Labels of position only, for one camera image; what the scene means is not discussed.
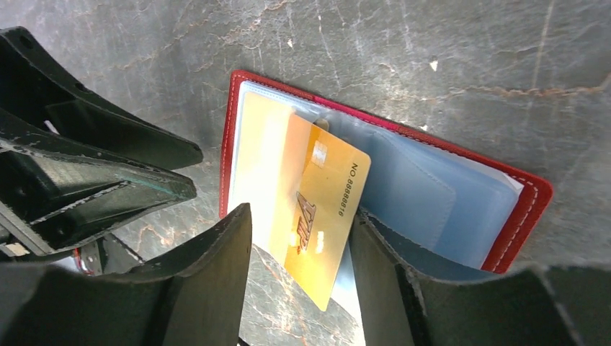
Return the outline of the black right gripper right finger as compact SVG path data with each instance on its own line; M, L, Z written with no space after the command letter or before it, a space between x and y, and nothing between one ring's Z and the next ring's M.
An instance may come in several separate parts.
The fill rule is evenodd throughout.
M460 265L359 212L349 238L368 345L608 345L610 265Z

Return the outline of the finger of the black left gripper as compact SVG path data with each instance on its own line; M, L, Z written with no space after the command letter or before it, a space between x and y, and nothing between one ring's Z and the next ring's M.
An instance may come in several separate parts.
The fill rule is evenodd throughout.
M196 196L190 142L119 154L66 138L1 140L1 255L71 251Z
M24 27L1 30L1 109L41 130L162 169L203 160L196 143L85 87Z

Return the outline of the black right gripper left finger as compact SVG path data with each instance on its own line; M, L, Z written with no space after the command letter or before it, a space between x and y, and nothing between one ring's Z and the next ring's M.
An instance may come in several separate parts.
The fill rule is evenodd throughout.
M252 245L240 204L211 229L123 274L1 265L3 345L240 345Z

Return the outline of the red leather card holder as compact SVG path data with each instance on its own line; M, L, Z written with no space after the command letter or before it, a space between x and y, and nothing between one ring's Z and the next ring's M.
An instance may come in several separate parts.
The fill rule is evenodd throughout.
M552 185L542 177L236 70L231 75L221 153L222 216L248 203L231 201L246 92L294 107L299 116L365 152L371 165L355 216L370 213L413 243L460 265L497 275L506 272L553 196ZM349 247L354 218L329 301L362 318Z

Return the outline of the gold VIP credit card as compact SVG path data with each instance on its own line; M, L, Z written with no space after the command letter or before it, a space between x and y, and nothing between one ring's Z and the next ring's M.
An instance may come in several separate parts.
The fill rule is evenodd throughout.
M370 170L363 151L291 114L280 159L269 252L322 311Z

